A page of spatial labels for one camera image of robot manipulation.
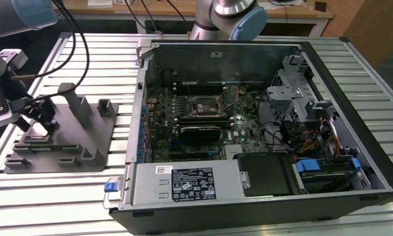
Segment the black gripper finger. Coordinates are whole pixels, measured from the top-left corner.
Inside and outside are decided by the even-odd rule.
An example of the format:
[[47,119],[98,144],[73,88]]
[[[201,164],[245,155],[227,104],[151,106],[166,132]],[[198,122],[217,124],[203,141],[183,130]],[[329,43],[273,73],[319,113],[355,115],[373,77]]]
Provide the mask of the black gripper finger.
[[45,130],[51,133],[55,130],[55,121],[54,121],[54,104],[49,98],[34,102],[30,109],[31,119],[38,122]]
[[27,132],[30,129],[30,124],[29,122],[25,120],[25,118],[22,116],[18,116],[17,121],[14,122],[14,125],[23,131]]

